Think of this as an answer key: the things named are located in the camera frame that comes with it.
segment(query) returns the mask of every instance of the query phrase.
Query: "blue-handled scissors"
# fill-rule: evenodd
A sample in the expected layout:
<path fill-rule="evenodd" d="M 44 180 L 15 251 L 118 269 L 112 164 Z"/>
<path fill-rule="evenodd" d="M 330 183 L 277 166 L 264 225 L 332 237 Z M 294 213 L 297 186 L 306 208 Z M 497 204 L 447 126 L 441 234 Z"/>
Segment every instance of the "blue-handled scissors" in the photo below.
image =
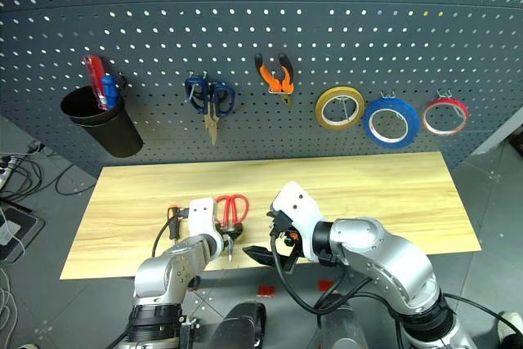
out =
<path fill-rule="evenodd" d="M 208 83 L 205 78 L 200 77 L 189 77 L 185 85 L 187 99 L 199 114 L 203 114 L 205 128 L 215 145 L 218 121 L 234 109 L 236 92 L 223 82 Z"/>

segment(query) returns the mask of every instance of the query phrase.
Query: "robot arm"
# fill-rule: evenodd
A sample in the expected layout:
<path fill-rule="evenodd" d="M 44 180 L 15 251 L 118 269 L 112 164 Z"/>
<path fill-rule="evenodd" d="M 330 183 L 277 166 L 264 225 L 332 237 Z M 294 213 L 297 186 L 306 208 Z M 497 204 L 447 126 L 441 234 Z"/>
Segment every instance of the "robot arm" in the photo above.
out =
<path fill-rule="evenodd" d="M 295 182 L 281 190 L 270 214 L 275 218 L 273 234 L 297 230 L 307 259 L 341 262 L 373 279 L 415 347 L 476 349 L 447 305 L 429 259 L 407 239 L 372 218 L 325 221 L 316 202 Z"/>
<path fill-rule="evenodd" d="M 141 264 L 135 277 L 127 336 L 118 349 L 191 348 L 193 330 L 185 324 L 181 304 L 189 282 L 223 250 L 215 216 L 212 198 L 192 200 L 188 217 L 190 237 Z"/>

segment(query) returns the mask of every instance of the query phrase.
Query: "pegboard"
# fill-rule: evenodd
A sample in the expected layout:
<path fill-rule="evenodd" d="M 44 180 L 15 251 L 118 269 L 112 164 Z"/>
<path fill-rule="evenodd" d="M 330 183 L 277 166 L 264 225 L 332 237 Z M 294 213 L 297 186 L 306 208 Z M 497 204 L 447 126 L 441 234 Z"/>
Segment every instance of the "pegboard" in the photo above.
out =
<path fill-rule="evenodd" d="M 441 150 L 467 157 L 523 105 L 523 9 L 512 0 L 2 0 L 2 114 L 93 175 L 103 165 L 276 159 Z M 284 51 L 296 90 L 289 111 L 267 92 L 253 56 L 275 67 Z M 100 55 L 129 81 L 127 111 L 142 151 L 108 155 L 60 112 L 61 98 L 88 84 L 82 58 Z M 188 71 L 208 71 L 237 91 L 235 111 L 212 146 L 186 102 Z M 361 122 L 344 131 L 314 116 L 322 92 L 357 88 L 365 100 L 394 91 L 420 114 L 450 89 L 471 111 L 452 137 L 421 131 L 386 150 Z M 452 113 L 435 112 L 445 128 Z M 394 119 L 382 119 L 391 130 Z"/>

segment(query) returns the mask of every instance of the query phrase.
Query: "black cup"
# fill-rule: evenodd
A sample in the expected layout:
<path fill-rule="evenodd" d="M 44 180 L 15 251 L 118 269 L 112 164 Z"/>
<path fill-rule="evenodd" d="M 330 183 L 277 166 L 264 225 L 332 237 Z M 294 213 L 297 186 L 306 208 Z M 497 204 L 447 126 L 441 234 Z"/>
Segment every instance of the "black cup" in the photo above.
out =
<path fill-rule="evenodd" d="M 101 110 L 92 88 L 86 86 L 65 96 L 61 109 L 114 157 L 129 157 L 144 145 L 125 110 L 122 97 L 110 110 Z"/>

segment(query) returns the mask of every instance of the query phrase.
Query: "wooden tabletop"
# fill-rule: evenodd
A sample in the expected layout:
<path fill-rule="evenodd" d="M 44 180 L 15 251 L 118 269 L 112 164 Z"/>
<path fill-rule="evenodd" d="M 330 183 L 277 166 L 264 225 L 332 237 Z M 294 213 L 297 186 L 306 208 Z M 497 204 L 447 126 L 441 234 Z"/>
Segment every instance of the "wooden tabletop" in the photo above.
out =
<path fill-rule="evenodd" d="M 224 252 L 207 270 L 259 266 L 241 248 L 269 247 L 266 212 L 288 181 L 300 184 L 329 220 L 377 218 L 427 254 L 481 249 L 439 152 L 106 167 L 61 279 L 133 276 L 150 257 L 170 204 L 237 193 L 251 207 L 232 263 Z M 181 230 L 185 237 L 185 223 Z M 164 234 L 157 254 L 171 244 Z"/>

